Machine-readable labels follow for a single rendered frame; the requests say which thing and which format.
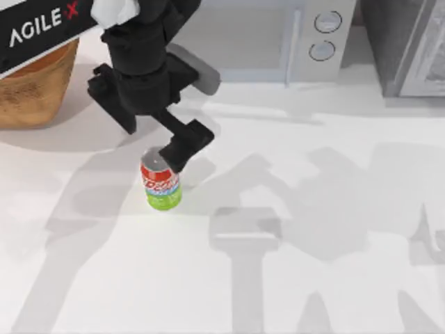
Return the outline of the brown woven basket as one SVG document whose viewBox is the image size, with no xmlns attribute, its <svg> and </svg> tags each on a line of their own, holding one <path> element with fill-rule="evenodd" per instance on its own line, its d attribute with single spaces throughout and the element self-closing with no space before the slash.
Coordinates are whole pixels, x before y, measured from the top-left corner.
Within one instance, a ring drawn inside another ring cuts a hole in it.
<svg viewBox="0 0 445 334">
<path fill-rule="evenodd" d="M 49 124 L 67 92 L 79 39 L 0 80 L 0 129 Z"/>
</svg>

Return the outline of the red and green can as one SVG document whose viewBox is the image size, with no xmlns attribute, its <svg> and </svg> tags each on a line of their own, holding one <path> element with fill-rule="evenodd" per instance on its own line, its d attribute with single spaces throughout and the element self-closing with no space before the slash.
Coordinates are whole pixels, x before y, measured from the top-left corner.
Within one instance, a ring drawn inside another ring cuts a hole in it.
<svg viewBox="0 0 445 334">
<path fill-rule="evenodd" d="M 153 147 L 144 152 L 140 172 L 149 205 L 159 211 L 168 211 L 180 203 L 182 189 L 179 175 L 169 167 L 159 150 L 159 147 Z"/>
</svg>

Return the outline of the grey cabinet with dark inside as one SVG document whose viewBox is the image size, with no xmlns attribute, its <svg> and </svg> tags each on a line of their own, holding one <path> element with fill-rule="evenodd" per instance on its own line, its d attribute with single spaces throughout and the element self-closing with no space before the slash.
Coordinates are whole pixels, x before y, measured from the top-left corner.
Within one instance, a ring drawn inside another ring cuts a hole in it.
<svg viewBox="0 0 445 334">
<path fill-rule="evenodd" d="M 400 95 L 409 46 L 425 0 L 361 0 L 364 26 L 385 97 Z"/>
</svg>

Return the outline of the pale grey cabinet door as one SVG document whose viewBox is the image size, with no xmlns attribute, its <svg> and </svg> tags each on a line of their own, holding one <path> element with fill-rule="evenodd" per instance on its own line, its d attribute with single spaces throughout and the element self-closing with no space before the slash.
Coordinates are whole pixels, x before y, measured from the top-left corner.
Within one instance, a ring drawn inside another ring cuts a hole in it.
<svg viewBox="0 0 445 334">
<path fill-rule="evenodd" d="M 445 97 L 445 0 L 425 0 L 409 46 L 403 97 Z"/>
</svg>

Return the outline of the round microwave knob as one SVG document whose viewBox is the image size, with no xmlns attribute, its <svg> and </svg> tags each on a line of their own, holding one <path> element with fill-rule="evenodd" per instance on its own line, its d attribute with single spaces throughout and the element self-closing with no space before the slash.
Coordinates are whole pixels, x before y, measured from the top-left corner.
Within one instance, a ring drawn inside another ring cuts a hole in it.
<svg viewBox="0 0 445 334">
<path fill-rule="evenodd" d="M 334 43 L 324 40 L 322 42 L 314 43 L 309 48 L 309 56 L 313 61 L 323 62 L 331 59 L 336 53 Z"/>
<path fill-rule="evenodd" d="M 333 33 L 340 28 L 342 16 L 335 10 L 326 11 L 316 16 L 314 27 L 320 33 Z"/>
</svg>

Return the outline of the pale microwave oven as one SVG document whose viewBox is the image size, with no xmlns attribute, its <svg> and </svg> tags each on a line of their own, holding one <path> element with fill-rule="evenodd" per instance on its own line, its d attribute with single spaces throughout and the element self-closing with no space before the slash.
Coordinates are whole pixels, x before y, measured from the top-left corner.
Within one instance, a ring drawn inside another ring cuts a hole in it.
<svg viewBox="0 0 445 334">
<path fill-rule="evenodd" d="M 326 82 L 336 79 L 345 52 L 356 3 L 357 0 L 302 0 L 304 8 L 302 9 L 302 17 L 300 18 L 300 29 L 290 84 Z M 213 67 L 210 62 L 194 48 L 193 41 L 191 40 L 191 22 L 198 10 L 192 15 L 181 31 L 178 32 L 173 42 L 191 51 Z M 335 10 L 341 14 L 343 19 L 342 24 L 340 28 L 333 33 L 320 33 L 314 27 L 314 20 L 318 14 L 330 10 Z M 313 61 L 309 56 L 309 48 L 314 43 L 324 40 L 334 43 L 336 47 L 335 55 L 327 61 Z"/>
</svg>

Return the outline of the pale microwave door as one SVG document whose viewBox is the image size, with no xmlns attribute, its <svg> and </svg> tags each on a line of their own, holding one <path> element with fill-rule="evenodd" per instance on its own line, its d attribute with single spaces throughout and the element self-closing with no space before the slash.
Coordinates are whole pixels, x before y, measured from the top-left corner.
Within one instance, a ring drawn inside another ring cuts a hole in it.
<svg viewBox="0 0 445 334">
<path fill-rule="evenodd" d="M 290 82 L 302 0 L 203 0 L 191 40 L 225 83 Z"/>
</svg>

